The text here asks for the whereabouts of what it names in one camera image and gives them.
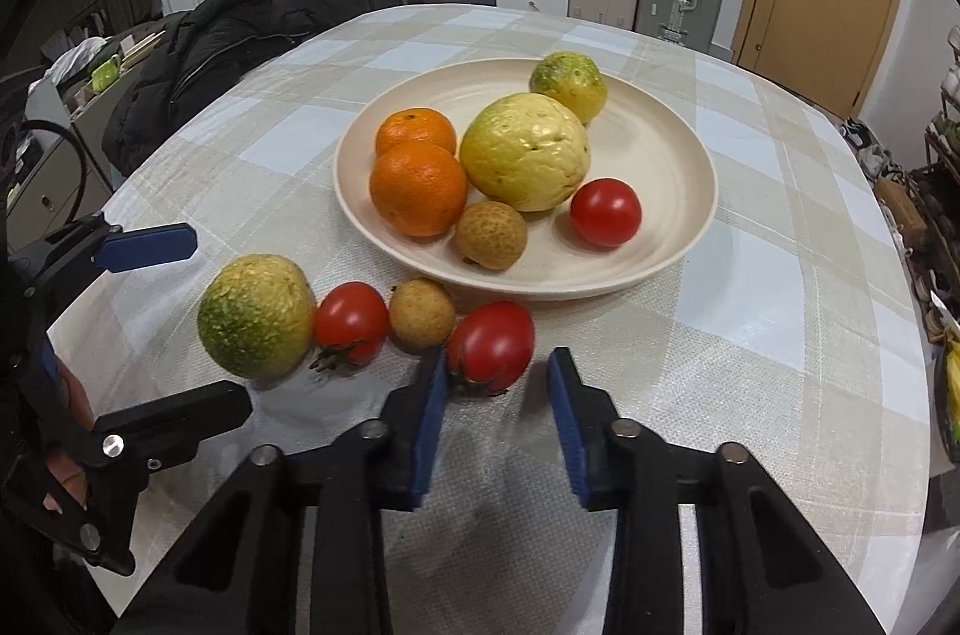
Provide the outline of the person's left hand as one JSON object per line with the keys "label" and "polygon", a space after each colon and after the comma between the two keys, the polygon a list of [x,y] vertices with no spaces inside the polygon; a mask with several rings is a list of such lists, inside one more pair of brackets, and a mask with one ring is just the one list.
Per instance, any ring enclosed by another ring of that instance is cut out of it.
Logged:
{"label": "person's left hand", "polygon": [[75,452],[80,448],[78,445],[80,434],[89,432],[94,427],[94,413],[83,383],[73,375],[60,357],[55,359],[55,364],[57,364],[60,383],[64,387],[65,411],[71,415],[71,419],[70,429],[64,437],[60,438],[57,447],[50,450],[46,456],[47,470],[65,489],[65,492],[70,493],[76,504],[84,507],[88,481],[86,481],[85,468],[76,458]]}

